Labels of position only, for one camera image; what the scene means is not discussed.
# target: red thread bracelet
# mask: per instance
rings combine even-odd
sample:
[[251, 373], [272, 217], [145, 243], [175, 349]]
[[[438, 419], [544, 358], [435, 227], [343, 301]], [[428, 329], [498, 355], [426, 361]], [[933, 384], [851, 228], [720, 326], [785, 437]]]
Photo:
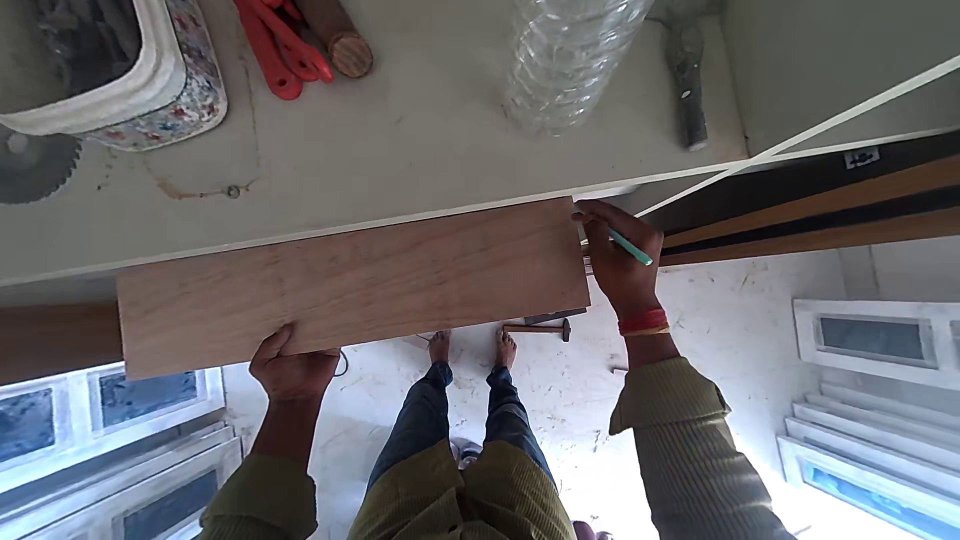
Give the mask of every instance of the red thread bracelet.
[[655, 333], [667, 333], [670, 331], [670, 324], [666, 320], [666, 311], [662, 307], [653, 307], [631, 317], [625, 321], [617, 323], [620, 327], [620, 335], [652, 335]]

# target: circular saw blade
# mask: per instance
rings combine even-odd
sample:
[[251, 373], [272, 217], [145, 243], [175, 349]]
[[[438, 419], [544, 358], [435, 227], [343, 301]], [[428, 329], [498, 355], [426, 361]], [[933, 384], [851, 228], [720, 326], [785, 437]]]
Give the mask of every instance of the circular saw blade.
[[0, 125], [0, 204], [22, 205], [66, 184], [80, 157], [72, 135], [24, 135]]

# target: bare foot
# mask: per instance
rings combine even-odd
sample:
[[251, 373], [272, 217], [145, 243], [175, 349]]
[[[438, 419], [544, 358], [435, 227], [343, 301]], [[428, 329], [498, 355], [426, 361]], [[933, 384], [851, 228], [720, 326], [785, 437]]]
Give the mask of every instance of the bare foot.
[[441, 330], [433, 334], [427, 344], [431, 362], [448, 362], [450, 356], [450, 331]]
[[516, 342], [510, 334], [500, 330], [496, 333], [496, 362], [493, 367], [506, 366], [507, 369], [514, 367], [514, 358], [516, 357]]

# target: cable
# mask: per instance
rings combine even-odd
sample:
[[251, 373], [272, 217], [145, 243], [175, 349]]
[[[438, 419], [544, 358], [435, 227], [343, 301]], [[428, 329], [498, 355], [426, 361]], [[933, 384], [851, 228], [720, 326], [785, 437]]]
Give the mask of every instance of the cable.
[[342, 377], [347, 374], [347, 371], [350, 369], [350, 360], [347, 358], [347, 353], [344, 353], [344, 350], [340, 350], [340, 357], [344, 359], [344, 372], [343, 373], [334, 373], [333, 377]]

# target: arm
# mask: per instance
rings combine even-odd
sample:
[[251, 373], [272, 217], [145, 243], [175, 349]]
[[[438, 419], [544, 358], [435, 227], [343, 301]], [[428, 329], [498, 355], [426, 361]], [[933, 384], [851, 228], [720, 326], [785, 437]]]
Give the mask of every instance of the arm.
[[[655, 293], [663, 235], [632, 215], [581, 201], [594, 276], [619, 320], [660, 307]], [[654, 263], [609, 240], [609, 227]], [[680, 356], [669, 333], [625, 337], [630, 371], [611, 434], [632, 428], [643, 486], [660, 537], [792, 538], [747, 458], [733, 446], [720, 390]]]
[[204, 512], [203, 539], [302, 539], [317, 528], [316, 487], [306, 469], [340, 351], [281, 356], [292, 332], [284, 326], [253, 355], [250, 372], [267, 392], [267, 414], [250, 455]]

